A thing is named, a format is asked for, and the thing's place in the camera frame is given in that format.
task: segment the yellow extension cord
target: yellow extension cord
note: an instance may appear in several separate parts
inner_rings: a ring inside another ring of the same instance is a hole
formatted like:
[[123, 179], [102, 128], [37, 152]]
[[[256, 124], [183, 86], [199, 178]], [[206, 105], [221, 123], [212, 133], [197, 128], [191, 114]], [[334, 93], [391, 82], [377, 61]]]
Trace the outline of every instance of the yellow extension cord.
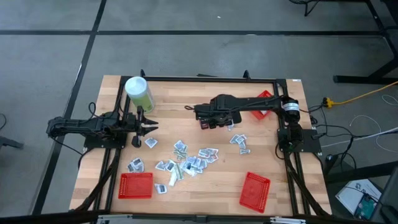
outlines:
[[330, 100], [329, 97], [326, 97], [326, 107], [327, 107], [327, 108], [331, 108], [333, 105], [343, 105], [343, 104], [352, 102], [352, 101], [357, 100], [357, 99], [359, 99], [359, 98], [362, 98], [362, 97], [364, 97], [364, 96], [368, 96], [368, 95], [370, 95], [370, 94], [372, 94], [372, 93], [376, 93], [376, 92], [379, 92], [379, 91], [381, 91], [381, 90], [384, 90], [384, 89], [386, 89], [386, 88], [388, 88], [388, 87], [390, 87], [390, 86], [393, 86], [393, 85], [395, 85], [395, 84], [397, 84], [397, 83], [398, 83], [398, 81], [393, 82], [393, 83], [391, 83], [391, 84], [389, 84], [389, 85], [386, 85], [386, 86], [384, 86], [384, 87], [382, 87], [382, 88], [380, 88], [380, 89], [378, 89], [378, 90], [370, 91], [369, 93], [362, 94], [361, 96], [357, 96], [357, 97], [354, 97], [354, 98], [352, 98], [352, 99], [350, 99], [350, 100], [346, 100], [346, 101], [343, 101], [343, 102], [333, 102], [333, 101]]

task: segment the small packet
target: small packet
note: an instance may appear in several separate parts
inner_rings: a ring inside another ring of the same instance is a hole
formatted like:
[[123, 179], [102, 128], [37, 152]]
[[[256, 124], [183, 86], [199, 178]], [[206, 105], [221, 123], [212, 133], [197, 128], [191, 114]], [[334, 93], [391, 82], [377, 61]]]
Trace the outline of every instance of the small packet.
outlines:
[[240, 155], [249, 154], [250, 152], [251, 152], [250, 149], [241, 149], [240, 152], [239, 152], [239, 154], [240, 154]]
[[191, 164], [193, 164], [196, 161], [196, 159], [197, 159], [196, 156], [187, 157], [187, 162], [190, 162]]
[[205, 159], [202, 159], [199, 163], [199, 166], [197, 167], [198, 169], [204, 169], [207, 167], [207, 162]]
[[182, 149], [179, 149], [180, 152], [187, 152], [188, 146], [184, 145]]
[[144, 163], [141, 163], [138, 167], [133, 165], [133, 161], [127, 165], [129, 172], [144, 172]]
[[240, 144], [241, 142], [243, 142], [245, 139], [242, 136], [239, 136], [235, 141], [236, 143]]
[[190, 162], [184, 163], [181, 169], [184, 170], [184, 172], [186, 172], [187, 174], [191, 175], [192, 177], [196, 176], [197, 174], [195, 168], [192, 166]]
[[180, 152], [177, 149], [174, 149], [173, 154], [181, 156], [182, 158], [186, 158], [187, 157], [187, 153], [186, 152]]
[[131, 162], [127, 165], [127, 169], [129, 172], [134, 172], [134, 167], [132, 166]]
[[239, 143], [239, 148], [240, 149], [245, 149], [246, 148], [246, 144], [243, 142]]
[[178, 140], [178, 142], [174, 144], [174, 148], [178, 149], [179, 151], [185, 150], [185, 146], [186, 145], [181, 140]]
[[193, 167], [198, 168], [200, 166], [201, 159], [196, 159], [195, 162], [192, 164]]
[[176, 165], [175, 162], [169, 159], [169, 162], [165, 165], [165, 169], [169, 172], [172, 172], [174, 170], [175, 165]]
[[175, 169], [172, 170], [172, 175], [170, 176], [169, 186], [174, 186], [177, 181], [177, 174], [175, 173]]
[[236, 139], [239, 138], [239, 137], [240, 137], [239, 135], [235, 134], [235, 135], [231, 138], [231, 140], [229, 141], [229, 143], [231, 143], [231, 144], [237, 144]]
[[234, 122], [232, 121], [231, 125], [228, 125], [228, 131], [232, 131], [232, 128], [234, 127]]
[[181, 170], [181, 168], [180, 168], [179, 165], [176, 165], [176, 166], [174, 167], [174, 172], [175, 172], [176, 175], [177, 175], [177, 180], [183, 180], [183, 179], [184, 179], [183, 172], [182, 172], [182, 170]]
[[166, 170], [165, 165], [166, 164], [164, 164], [163, 161], [160, 161], [156, 164], [155, 168], [158, 170]]
[[218, 159], [217, 154], [211, 155], [209, 158], [206, 159], [206, 162], [208, 163], [213, 163], [214, 161], [216, 161]]
[[212, 151], [208, 149], [199, 149], [198, 155], [200, 157], [209, 158]]
[[218, 153], [218, 149], [207, 148], [210, 151], [210, 155], [214, 155]]
[[167, 187], [164, 184], [155, 184], [155, 189], [158, 194], [166, 194], [167, 193]]
[[139, 166], [134, 172], [144, 172], [144, 165]]
[[133, 160], [130, 162], [130, 164], [132, 164], [132, 166], [133, 166], [134, 168], [138, 168], [139, 166], [143, 165], [144, 163], [142, 162], [141, 158], [138, 157], [138, 158], [133, 159]]
[[145, 143], [150, 147], [153, 148], [157, 144], [157, 140], [154, 138], [149, 138], [145, 140]]
[[203, 173], [203, 169], [194, 168], [194, 170], [195, 170], [195, 173], [197, 173], [197, 174], [202, 174]]

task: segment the white cable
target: white cable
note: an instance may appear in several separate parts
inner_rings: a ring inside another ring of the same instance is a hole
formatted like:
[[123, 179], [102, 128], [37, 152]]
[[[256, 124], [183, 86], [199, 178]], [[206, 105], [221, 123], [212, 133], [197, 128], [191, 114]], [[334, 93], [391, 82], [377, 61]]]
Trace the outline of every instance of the white cable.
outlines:
[[[397, 103], [390, 103], [390, 102], [388, 102], [386, 99], [384, 99], [385, 96], [388, 96], [389, 98], [392, 98], [392, 99], [395, 100]], [[381, 98], [384, 100], [384, 102], [386, 102], [386, 103], [388, 103], [388, 104], [390, 104], [390, 105], [398, 106], [398, 100], [395, 99], [395, 97], [393, 97], [393, 96], [390, 96], [390, 95], [382, 95]]]
[[[352, 125], [352, 123], [354, 122], [354, 120], [355, 120], [356, 118], [360, 117], [360, 116], [365, 117], [365, 118], [369, 118], [369, 119], [371, 119], [373, 122], [375, 122], [375, 123], [377, 124], [377, 126], [379, 127], [379, 133], [381, 132], [381, 127], [380, 127], [379, 123], [378, 123], [377, 121], [375, 121], [373, 118], [371, 118], [371, 117], [369, 117], [369, 116], [366, 116], [366, 115], [358, 115], [358, 116], [356, 116], [356, 117], [350, 122], [349, 126], [351, 127], [351, 125]], [[378, 140], [379, 140], [379, 137], [380, 137], [380, 136], [378, 136], [378, 137], [376, 138], [376, 140], [375, 140], [375, 143], [377, 144], [377, 146], [379, 146], [380, 148], [382, 148], [382, 149], [384, 149], [384, 150], [386, 150], [386, 151], [398, 153], [397, 151], [393, 151], [393, 150], [391, 150], [391, 149], [386, 149], [385, 147], [382, 147], [382, 146], [379, 144], [379, 141], [378, 141]]]
[[[396, 130], [398, 130], [398, 127], [393, 128], [393, 129], [390, 129], [390, 130], [387, 130], [387, 131], [383, 131], [383, 132], [380, 132], [380, 133], [377, 133], [377, 134], [372, 134], [372, 135], [370, 135], [370, 136], [361, 137], [361, 138], [354, 138], [354, 141], [359, 141], [359, 140], [363, 140], [363, 139], [367, 139], [367, 138], [372, 138], [372, 137], [374, 137], [374, 136], [379, 136], [379, 135], [386, 134], [386, 133], [390, 133], [390, 132], [393, 132], [393, 131], [396, 131]], [[326, 146], [321, 146], [321, 147], [330, 147], [330, 146], [335, 146], [335, 145], [337, 145], [337, 144], [346, 143], [346, 142], [349, 142], [349, 140], [347, 140], [347, 141], [341, 141], [341, 142], [336, 142], [336, 143], [329, 144], [329, 145], [326, 145]]]

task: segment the black desk leg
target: black desk leg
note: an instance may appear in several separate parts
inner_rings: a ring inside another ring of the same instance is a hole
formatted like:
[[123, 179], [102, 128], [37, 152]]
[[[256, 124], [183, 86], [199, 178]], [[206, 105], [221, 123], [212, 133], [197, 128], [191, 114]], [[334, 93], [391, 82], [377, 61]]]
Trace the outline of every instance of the black desk leg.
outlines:
[[398, 68], [398, 58], [392, 59], [387, 62], [381, 68], [373, 72], [368, 77], [355, 77], [355, 76], [345, 76], [345, 75], [335, 75], [333, 81], [335, 83], [362, 83], [362, 84], [380, 84], [387, 85], [398, 81], [398, 78], [383, 78], [389, 72]]
[[22, 143], [0, 136], [0, 148], [1, 146], [11, 146], [18, 149], [22, 149], [22, 147], [24, 147]]
[[337, 174], [330, 174], [325, 176], [325, 182], [330, 184], [335, 182], [367, 179], [370, 177], [381, 177], [384, 175], [390, 175], [392, 170], [397, 166], [398, 161], [395, 161], [375, 166], [362, 167], [356, 170], [349, 170]]

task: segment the red object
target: red object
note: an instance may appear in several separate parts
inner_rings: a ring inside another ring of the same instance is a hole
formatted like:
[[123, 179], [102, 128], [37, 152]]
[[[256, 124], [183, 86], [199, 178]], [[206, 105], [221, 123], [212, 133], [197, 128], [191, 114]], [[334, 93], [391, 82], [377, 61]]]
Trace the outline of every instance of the red object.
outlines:
[[153, 185], [152, 173], [121, 174], [119, 199], [151, 198]]
[[[258, 95], [257, 97], [272, 97], [272, 94], [270, 94], [267, 90], [264, 90], [260, 95]], [[261, 111], [252, 111], [251, 112], [257, 119], [264, 119], [267, 114], [269, 113], [269, 111], [267, 111], [266, 113], [261, 113]]]
[[254, 211], [264, 213], [270, 185], [269, 179], [248, 172], [239, 203]]

